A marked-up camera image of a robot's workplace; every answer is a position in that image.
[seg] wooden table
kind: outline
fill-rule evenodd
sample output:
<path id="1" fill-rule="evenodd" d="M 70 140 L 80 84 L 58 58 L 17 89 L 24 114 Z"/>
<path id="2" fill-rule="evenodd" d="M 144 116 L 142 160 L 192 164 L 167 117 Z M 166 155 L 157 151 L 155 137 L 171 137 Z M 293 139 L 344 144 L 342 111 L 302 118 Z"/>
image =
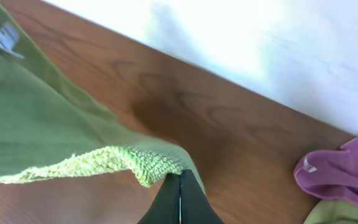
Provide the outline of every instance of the wooden table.
<path id="1" fill-rule="evenodd" d="M 2 4 L 123 124 L 184 147 L 225 223 L 301 223 L 317 200 L 293 180 L 296 162 L 353 138 L 43 2 Z M 137 223 L 158 188 L 130 172 L 0 184 L 0 223 Z"/>

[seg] green cloth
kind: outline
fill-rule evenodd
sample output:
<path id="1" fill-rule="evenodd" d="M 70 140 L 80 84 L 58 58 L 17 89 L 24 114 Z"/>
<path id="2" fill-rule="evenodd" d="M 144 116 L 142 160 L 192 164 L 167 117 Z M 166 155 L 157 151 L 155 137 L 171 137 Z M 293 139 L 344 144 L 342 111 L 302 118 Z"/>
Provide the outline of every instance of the green cloth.
<path id="1" fill-rule="evenodd" d="M 358 224 L 358 207 L 345 200 L 321 200 L 303 224 Z"/>
<path id="2" fill-rule="evenodd" d="M 14 51 L 25 59 L 0 50 L 0 182 L 130 169 L 150 186 L 169 172 L 191 169 L 202 186 L 184 149 L 121 126 L 62 75 L 0 5 L 0 27 L 7 21 L 21 37 Z"/>

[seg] white wall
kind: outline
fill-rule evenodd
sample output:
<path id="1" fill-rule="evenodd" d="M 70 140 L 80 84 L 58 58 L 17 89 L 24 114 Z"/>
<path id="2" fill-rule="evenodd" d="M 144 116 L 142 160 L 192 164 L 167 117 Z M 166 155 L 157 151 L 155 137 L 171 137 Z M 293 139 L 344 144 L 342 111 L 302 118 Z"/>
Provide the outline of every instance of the white wall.
<path id="1" fill-rule="evenodd" d="M 358 134 L 358 1 L 46 1 Z"/>

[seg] purple towel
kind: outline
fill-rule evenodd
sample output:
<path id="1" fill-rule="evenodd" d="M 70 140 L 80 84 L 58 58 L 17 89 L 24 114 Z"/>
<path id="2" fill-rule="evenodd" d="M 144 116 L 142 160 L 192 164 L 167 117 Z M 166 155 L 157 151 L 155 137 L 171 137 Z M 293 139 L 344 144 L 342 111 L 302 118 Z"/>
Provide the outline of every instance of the purple towel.
<path id="1" fill-rule="evenodd" d="M 322 199 L 343 199 L 358 206 L 358 138 L 339 151 L 318 150 L 303 157 L 294 171 L 307 193 Z"/>

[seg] cloth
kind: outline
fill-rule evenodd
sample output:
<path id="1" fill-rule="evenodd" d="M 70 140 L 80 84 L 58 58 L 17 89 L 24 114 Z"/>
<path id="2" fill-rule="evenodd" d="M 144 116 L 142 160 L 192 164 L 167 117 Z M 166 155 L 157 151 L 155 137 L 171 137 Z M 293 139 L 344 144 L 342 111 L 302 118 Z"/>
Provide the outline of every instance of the cloth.
<path id="1" fill-rule="evenodd" d="M 322 200 L 303 224 L 358 224 L 358 207 L 345 200 Z"/>
<path id="2" fill-rule="evenodd" d="M 338 151 L 307 154 L 296 166 L 294 176 L 298 185 L 311 195 L 346 200 L 358 206 L 358 138 Z"/>
<path id="3" fill-rule="evenodd" d="M 130 169 L 150 186 L 191 169 L 202 187 L 184 149 L 121 126 L 64 77 L 0 5 L 0 27 L 7 21 L 20 35 L 13 50 L 25 59 L 0 51 L 0 182 Z"/>

